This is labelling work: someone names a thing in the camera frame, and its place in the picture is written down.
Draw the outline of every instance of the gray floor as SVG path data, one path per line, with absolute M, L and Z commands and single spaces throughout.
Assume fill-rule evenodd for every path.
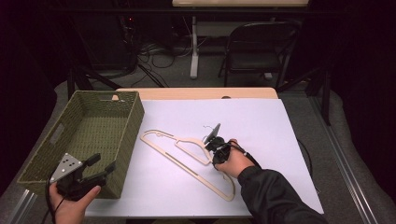
M 221 55 L 209 55 L 209 51 L 202 48 L 202 54 L 199 63 L 199 76 L 195 80 L 190 79 L 190 62 L 191 56 L 173 58 L 166 55 L 155 55 L 150 57 L 149 63 L 144 63 L 147 59 L 142 56 L 141 63 L 147 68 L 151 67 L 166 81 L 169 87 L 222 87 L 222 78 L 217 74 L 221 64 Z M 156 68 L 157 66 L 167 66 L 167 68 Z M 149 77 L 137 69 L 133 74 L 113 79 L 123 87 L 157 87 Z M 248 77 L 234 75 L 230 77 L 229 86 L 253 87 L 253 86 L 273 86 L 275 80 L 264 80 L 258 75 Z M 93 82 L 97 90 L 105 90 L 106 86 L 99 82 Z M 320 193 L 318 194 L 322 203 L 325 217 L 332 224 L 358 224 L 364 223 L 361 211 L 357 206 L 346 184 L 342 172 L 337 165 L 336 157 L 333 152 L 333 142 L 329 138 L 326 130 L 322 126 L 322 120 L 318 116 L 315 107 L 316 98 L 308 98 L 304 95 L 303 89 L 305 84 L 302 83 L 292 90 L 282 92 L 279 98 L 282 99 L 287 112 L 290 116 L 290 122 L 296 137 L 305 144 L 313 163 L 313 180 Z M 53 111 L 53 115 L 48 126 L 33 148 L 32 153 L 37 148 L 40 140 L 49 130 L 51 123 L 62 112 L 67 102 L 66 84 L 62 83 L 56 88 L 58 93 L 58 103 Z M 336 136 L 337 143 L 343 150 L 349 166 L 354 176 L 359 182 L 361 191 L 364 194 L 367 203 L 373 211 L 376 223 L 390 224 L 396 220 L 396 207 L 392 200 L 386 195 L 381 188 L 375 183 L 373 177 L 360 159 L 356 149 L 350 141 L 350 133 L 347 127 L 346 119 L 343 113 L 341 99 L 332 92 L 331 97 L 331 123 L 332 130 Z M 6 193 L 0 199 L 0 223 L 7 223 L 10 215 L 14 211 L 24 189 L 16 184 L 16 178 L 8 187 Z M 25 223 L 39 223 L 46 212 L 44 199 L 38 197 L 34 206 L 27 214 Z M 125 223 L 124 219 L 103 219 L 103 218 L 86 218 L 86 223 Z M 155 223 L 191 223 L 186 219 L 179 220 L 157 220 Z M 246 219 L 221 219 L 216 223 L 249 223 Z

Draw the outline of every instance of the green basket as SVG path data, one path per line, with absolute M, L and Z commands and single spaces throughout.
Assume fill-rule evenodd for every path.
M 44 195 L 47 179 L 64 153 L 80 161 L 100 153 L 102 159 L 83 176 L 98 174 L 114 161 L 116 169 L 97 198 L 118 199 L 144 113 L 137 91 L 76 91 L 18 183 Z

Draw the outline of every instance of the chair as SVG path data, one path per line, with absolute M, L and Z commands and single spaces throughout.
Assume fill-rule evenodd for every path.
M 225 58 L 219 70 L 225 69 L 224 87 L 229 73 L 278 73 L 276 86 L 283 82 L 284 70 L 300 24 L 294 21 L 253 22 L 239 26 L 229 36 Z

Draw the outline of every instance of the black jacket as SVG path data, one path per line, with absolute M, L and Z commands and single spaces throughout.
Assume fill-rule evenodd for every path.
M 320 224 L 326 219 L 303 203 L 279 172 L 251 166 L 238 176 L 247 209 L 261 224 Z

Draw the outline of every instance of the hand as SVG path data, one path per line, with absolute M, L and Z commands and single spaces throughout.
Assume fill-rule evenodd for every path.
M 64 200 L 62 202 L 63 196 L 58 193 L 56 188 L 56 183 L 49 186 L 49 196 L 52 203 L 52 208 L 55 211 L 56 207 L 59 205 L 55 212 L 55 220 L 58 224 L 77 224 L 82 223 L 85 216 L 85 209 L 92 202 L 92 200 L 98 195 L 101 187 L 96 186 L 91 189 L 83 198 L 77 202 Z
M 235 143 L 237 143 L 236 139 L 231 139 L 230 141 L 233 146 L 235 146 Z M 216 164 L 216 169 L 227 173 L 228 175 L 237 178 L 239 174 L 245 168 L 249 166 L 254 166 L 254 163 L 248 159 L 241 151 L 238 149 L 231 147 L 230 151 L 230 157 L 228 160 L 224 163 L 221 164 Z

